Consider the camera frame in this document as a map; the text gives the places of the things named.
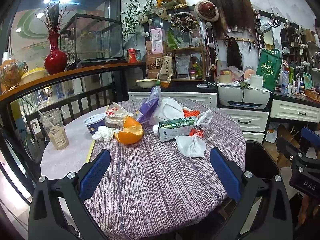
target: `fluffy trimmed hat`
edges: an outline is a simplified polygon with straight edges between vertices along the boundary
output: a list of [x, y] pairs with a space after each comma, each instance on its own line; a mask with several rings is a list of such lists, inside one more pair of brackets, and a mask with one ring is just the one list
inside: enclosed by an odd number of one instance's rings
[[195, 11], [198, 16], [209, 22], [216, 22], [219, 18], [219, 12], [217, 7], [210, 1], [201, 0], [197, 2], [195, 6]]

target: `yellow lid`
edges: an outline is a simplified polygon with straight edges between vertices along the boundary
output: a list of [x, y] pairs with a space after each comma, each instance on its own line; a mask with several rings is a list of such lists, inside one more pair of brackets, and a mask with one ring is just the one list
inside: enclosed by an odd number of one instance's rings
[[25, 72], [21, 78], [24, 78], [24, 77], [28, 76], [29, 74], [36, 72], [36, 71], [45, 71], [45, 68], [37, 67], [37, 68], [31, 69], [31, 70]]

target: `blue gripper pad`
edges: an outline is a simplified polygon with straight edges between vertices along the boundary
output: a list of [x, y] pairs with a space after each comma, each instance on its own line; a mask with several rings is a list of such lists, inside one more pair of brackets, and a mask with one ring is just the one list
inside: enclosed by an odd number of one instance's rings
[[106, 173], [110, 162], [110, 152], [105, 150], [80, 182], [79, 198], [82, 201], [92, 197], [103, 175]]
[[241, 198], [240, 182], [215, 148], [210, 152], [210, 163], [228, 196], [238, 203]]
[[307, 139], [314, 147], [320, 146], [320, 136], [307, 127], [301, 129], [301, 136]]

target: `orange peel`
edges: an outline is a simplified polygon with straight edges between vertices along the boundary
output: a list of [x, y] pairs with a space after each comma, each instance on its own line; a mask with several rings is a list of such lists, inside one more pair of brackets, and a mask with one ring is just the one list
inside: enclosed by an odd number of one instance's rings
[[123, 130], [115, 133], [115, 138], [122, 144], [133, 144], [141, 140], [143, 129], [139, 122], [130, 116], [124, 118]]

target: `water bottle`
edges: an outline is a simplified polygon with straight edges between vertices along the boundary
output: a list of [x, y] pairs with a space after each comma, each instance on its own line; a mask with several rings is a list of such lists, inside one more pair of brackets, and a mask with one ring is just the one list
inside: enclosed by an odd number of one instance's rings
[[281, 86], [281, 93], [283, 95], [288, 94], [288, 86], [289, 86], [289, 68], [285, 67], [282, 74], [282, 86]]

